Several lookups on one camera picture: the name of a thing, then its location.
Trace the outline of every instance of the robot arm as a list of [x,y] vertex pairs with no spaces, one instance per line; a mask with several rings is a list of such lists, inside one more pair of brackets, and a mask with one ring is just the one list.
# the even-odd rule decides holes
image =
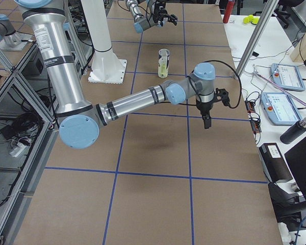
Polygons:
[[171,22],[175,26],[177,25],[177,17],[174,14],[169,15],[165,9],[166,3],[163,0],[148,0],[147,9],[151,12],[151,15],[144,16],[140,7],[143,0],[126,0],[126,7],[129,9],[130,13],[134,18],[134,27],[137,33],[142,33],[143,31],[153,27],[153,26],[163,26],[164,23]]
[[8,46],[14,47],[21,43],[21,38],[12,26],[9,18],[0,14],[0,41],[4,39]]
[[208,116],[212,104],[218,101],[217,92],[214,91],[214,66],[200,63],[193,73],[181,81],[166,81],[105,105],[93,106],[83,95],[63,30],[66,19],[63,0],[15,1],[20,5],[24,21],[34,31],[56,93],[60,137],[72,148],[89,147],[98,138],[100,128],[110,121],[165,100],[178,104],[196,95],[197,107],[202,107],[204,111],[201,114]]

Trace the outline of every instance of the black bottle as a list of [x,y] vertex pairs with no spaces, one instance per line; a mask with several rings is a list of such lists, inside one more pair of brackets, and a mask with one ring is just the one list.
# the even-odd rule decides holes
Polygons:
[[284,144],[290,144],[296,138],[306,131],[306,117],[302,120],[297,121],[293,126],[291,126],[286,132],[280,136],[280,140]]

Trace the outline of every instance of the white table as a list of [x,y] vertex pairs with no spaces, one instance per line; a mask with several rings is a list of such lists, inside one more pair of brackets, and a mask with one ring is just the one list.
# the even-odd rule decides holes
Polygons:
[[[225,31],[228,37],[229,46],[232,50],[233,57],[242,57],[244,50],[249,42],[249,39],[254,31],[255,26],[252,24],[243,24],[242,20],[245,16],[240,15],[232,15],[229,19],[227,24],[224,24]],[[274,56],[279,54],[280,52],[287,51],[287,54],[282,53],[276,57],[268,57],[268,58],[259,58],[256,59],[255,57],[251,58],[252,60],[246,65],[245,71],[242,76],[242,84],[243,88],[246,89],[249,93],[253,91],[259,91],[256,87],[254,87],[250,81],[252,81],[256,86],[265,89],[264,92],[278,92],[276,88],[274,88],[271,84],[267,84],[264,80],[254,76],[252,79],[252,75],[248,74],[253,72],[253,65],[260,65],[265,67],[270,67],[272,63],[283,63],[283,64],[295,64],[301,65],[302,63],[294,63],[291,61],[289,54],[294,50],[289,38],[287,37],[286,33],[284,32],[283,28],[279,24],[276,17],[272,17],[267,27],[265,28],[261,39],[259,40],[255,52],[259,53],[259,57],[266,57],[266,56]],[[239,64],[240,59],[234,58],[235,65]],[[258,72],[266,78],[269,78],[271,75],[271,71],[269,68],[263,67],[256,67]],[[306,79],[306,67],[300,66],[299,71],[301,73],[302,78]],[[306,102],[306,91],[304,92],[295,92],[291,91],[293,95],[297,96],[304,102]],[[253,94],[250,99],[255,99],[257,94]],[[297,107],[304,107],[300,103],[294,100],[294,103]],[[260,105],[259,100],[257,101],[256,111],[260,112],[261,117],[261,130],[262,133],[260,134],[261,140],[258,143],[258,146],[261,146],[263,143],[267,142],[276,142],[282,155],[287,152],[291,147],[296,145],[299,141],[301,141],[305,136],[306,132],[298,137],[295,141],[291,144],[283,144],[279,137],[280,135],[287,130],[288,126],[274,126],[270,120],[268,119],[263,106]],[[299,110],[302,117],[306,117],[306,109]],[[281,187],[286,190],[287,192],[292,192],[290,189],[290,183],[281,184]],[[295,232],[290,232],[291,237],[294,240]],[[306,230],[300,231],[299,234],[301,235],[298,238],[297,245],[299,244],[306,244]]]

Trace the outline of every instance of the red cylinder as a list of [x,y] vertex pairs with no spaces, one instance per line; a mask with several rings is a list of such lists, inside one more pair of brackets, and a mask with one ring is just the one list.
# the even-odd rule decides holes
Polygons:
[[225,13],[224,13],[224,17],[223,17],[223,23],[228,23],[229,21],[229,17],[233,11],[235,5],[235,0],[229,0],[227,5],[226,5],[226,9],[225,9]]

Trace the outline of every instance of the office chair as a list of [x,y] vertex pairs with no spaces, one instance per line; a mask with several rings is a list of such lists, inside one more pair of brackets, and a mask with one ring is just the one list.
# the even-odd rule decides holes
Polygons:
[[289,23],[287,21],[287,19],[290,17],[291,14],[288,14],[286,11],[287,7],[289,8],[293,8],[293,7],[297,7],[299,4],[301,4],[302,2],[304,2],[304,0],[279,0],[278,2],[278,7],[274,10],[275,14],[277,15],[277,17],[282,20],[282,22],[285,23],[284,25],[284,29],[288,28]]

